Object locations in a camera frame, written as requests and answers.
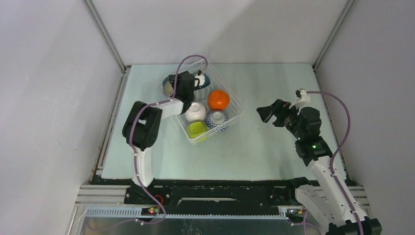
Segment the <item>dark bowl beige inside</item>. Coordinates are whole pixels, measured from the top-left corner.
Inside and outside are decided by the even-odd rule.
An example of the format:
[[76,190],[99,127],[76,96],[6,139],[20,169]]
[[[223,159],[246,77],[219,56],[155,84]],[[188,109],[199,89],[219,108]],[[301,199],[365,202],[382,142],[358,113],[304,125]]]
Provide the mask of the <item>dark bowl beige inside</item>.
[[175,75],[169,75],[162,81],[162,90],[163,93],[168,97],[173,97],[175,94],[174,90],[174,81],[175,81]]

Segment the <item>orange bowl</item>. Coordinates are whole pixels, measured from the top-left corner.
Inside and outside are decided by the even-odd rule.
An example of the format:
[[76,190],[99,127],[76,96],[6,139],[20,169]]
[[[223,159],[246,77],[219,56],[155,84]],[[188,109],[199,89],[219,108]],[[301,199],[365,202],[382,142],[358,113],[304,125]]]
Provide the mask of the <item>orange bowl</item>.
[[224,110],[230,104],[229,95],[223,90],[214,90],[208,97],[208,106],[211,110]]

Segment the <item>teal blue bowl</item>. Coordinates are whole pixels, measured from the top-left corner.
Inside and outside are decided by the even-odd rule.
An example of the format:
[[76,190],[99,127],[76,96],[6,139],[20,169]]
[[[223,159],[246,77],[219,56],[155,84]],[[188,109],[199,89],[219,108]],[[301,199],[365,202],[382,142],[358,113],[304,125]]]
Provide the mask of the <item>teal blue bowl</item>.
[[195,90],[203,89],[211,84],[209,76],[203,72],[200,74],[195,73],[194,76],[195,76],[195,83],[194,83]]

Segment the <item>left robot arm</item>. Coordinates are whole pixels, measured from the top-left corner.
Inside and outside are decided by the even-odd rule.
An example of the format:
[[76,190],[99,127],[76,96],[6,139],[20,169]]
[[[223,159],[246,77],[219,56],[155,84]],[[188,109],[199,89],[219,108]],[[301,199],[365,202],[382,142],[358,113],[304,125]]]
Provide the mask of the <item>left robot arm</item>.
[[161,120],[184,114],[195,100],[194,91],[206,81],[204,73],[188,71],[169,75],[162,81],[167,100],[146,104],[136,101],[125,121],[122,135],[134,152],[133,182],[140,185],[136,198],[143,204],[154,200],[155,191],[149,187],[154,176],[151,165],[151,150],[157,140]]

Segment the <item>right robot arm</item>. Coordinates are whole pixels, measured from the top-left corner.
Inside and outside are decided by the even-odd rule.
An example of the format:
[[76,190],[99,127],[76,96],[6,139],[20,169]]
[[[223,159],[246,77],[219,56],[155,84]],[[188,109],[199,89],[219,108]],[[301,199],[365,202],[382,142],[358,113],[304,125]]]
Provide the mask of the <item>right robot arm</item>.
[[296,152],[315,176],[325,196],[317,195],[310,184],[292,186],[284,192],[289,204],[301,203],[327,235],[381,234],[379,220],[369,218],[345,182],[338,177],[335,156],[320,136],[322,121],[319,110],[312,107],[298,109],[290,102],[277,99],[256,111],[264,123],[276,117],[273,125],[285,127],[296,138]]

